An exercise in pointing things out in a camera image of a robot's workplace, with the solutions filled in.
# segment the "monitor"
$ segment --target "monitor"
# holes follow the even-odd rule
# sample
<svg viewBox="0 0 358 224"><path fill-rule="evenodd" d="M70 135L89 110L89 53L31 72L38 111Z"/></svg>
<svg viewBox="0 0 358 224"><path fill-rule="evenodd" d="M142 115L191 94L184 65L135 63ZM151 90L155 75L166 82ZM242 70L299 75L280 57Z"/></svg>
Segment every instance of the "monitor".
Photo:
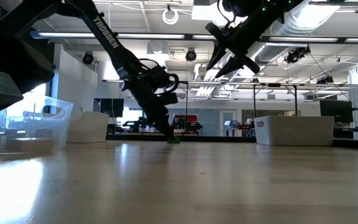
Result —
<svg viewBox="0 0 358 224"><path fill-rule="evenodd" d="M320 113L321 116L335 117L335 123L353 122L353 108L350 101L321 100Z"/></svg>

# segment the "door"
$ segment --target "door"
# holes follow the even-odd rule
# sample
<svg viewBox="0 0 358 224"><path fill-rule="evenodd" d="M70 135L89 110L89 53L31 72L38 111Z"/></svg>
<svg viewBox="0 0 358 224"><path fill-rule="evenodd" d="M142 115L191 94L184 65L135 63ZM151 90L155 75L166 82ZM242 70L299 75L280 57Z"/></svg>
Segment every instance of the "door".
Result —
<svg viewBox="0 0 358 224"><path fill-rule="evenodd" d="M219 123L221 136L226 136L227 127L224 126L226 121L236 120L236 111L235 110L221 110L219 112Z"/></svg>

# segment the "security camera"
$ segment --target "security camera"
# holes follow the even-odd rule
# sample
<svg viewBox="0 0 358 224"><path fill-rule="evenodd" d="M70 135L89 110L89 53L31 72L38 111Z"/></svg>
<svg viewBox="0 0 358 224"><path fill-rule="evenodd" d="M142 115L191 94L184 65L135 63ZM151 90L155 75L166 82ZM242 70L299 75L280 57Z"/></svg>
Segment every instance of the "security camera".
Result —
<svg viewBox="0 0 358 224"><path fill-rule="evenodd" d="M194 62L197 58L197 54L194 51L194 49L188 49L187 54L186 54L186 60L188 62Z"/></svg>
<svg viewBox="0 0 358 224"><path fill-rule="evenodd" d="M85 65L91 65L93 63L93 60L93 52L85 53L85 56L82 58L82 62L84 62Z"/></svg>

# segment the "white storage box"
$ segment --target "white storage box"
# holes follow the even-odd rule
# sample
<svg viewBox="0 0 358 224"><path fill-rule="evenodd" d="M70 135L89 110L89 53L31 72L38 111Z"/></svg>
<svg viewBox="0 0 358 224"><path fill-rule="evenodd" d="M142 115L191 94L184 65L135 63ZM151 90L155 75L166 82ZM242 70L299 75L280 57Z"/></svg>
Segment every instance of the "white storage box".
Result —
<svg viewBox="0 0 358 224"><path fill-rule="evenodd" d="M46 106L55 110L56 115L44 114ZM26 93L23 100L0 111L0 153L20 151L5 148L6 140L14 138L49 139L52 148L62 149L66 144L72 108L72 103Z"/></svg>
<svg viewBox="0 0 358 224"><path fill-rule="evenodd" d="M264 116L255 119L258 144L269 146L330 146L334 117Z"/></svg>

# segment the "ceiling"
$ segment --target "ceiling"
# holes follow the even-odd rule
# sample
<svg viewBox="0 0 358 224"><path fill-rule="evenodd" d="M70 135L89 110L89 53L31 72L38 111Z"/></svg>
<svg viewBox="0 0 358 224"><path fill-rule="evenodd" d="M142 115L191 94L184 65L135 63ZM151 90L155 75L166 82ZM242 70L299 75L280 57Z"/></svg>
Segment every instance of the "ceiling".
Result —
<svg viewBox="0 0 358 224"><path fill-rule="evenodd" d="M181 0L182 6L172 6L172 8L191 10L193 0ZM0 5L7 10L11 10L19 4L19 0L0 0ZM194 21L188 14L180 13L179 20L174 25L168 25L162 21L163 11L137 11L128 9L118 5L97 4L100 12L104 12L105 20L109 20L112 30L117 32L154 32L154 33L192 33L207 34L205 25L208 21ZM139 5L125 5L140 9ZM145 5L145 9L163 9L165 6ZM85 23L79 19L71 17L63 17L53 15L44 21L38 21L34 26L35 29L41 31L60 31L60 32L89 32ZM358 36L358 14L335 13L325 24L315 30L312 35L323 36ZM146 40L123 40L122 44L135 54L144 54L147 48ZM70 40L64 41L68 50L83 54L85 51L92 50L94 55L100 60L108 58L106 52L103 51L97 40ZM200 62L208 61L213 51L212 42L196 42L196 41L168 41L169 46L176 49L194 48L198 53ZM289 69L287 64L283 63L283 58L278 58L273 62L276 66L268 66L263 69L263 75L260 76L260 82L284 82L290 80L292 82L307 82L310 77L318 78L318 74L323 70L332 69L334 72L335 82L347 81L347 69L353 67L353 63L358 62L358 45L335 45L335 44L311 44L311 51L318 65L313 58L306 57L299 64L291 65ZM185 50L182 52L175 51L171 55L171 60L167 61L169 70L174 71L193 71L195 62L186 62Z"/></svg>

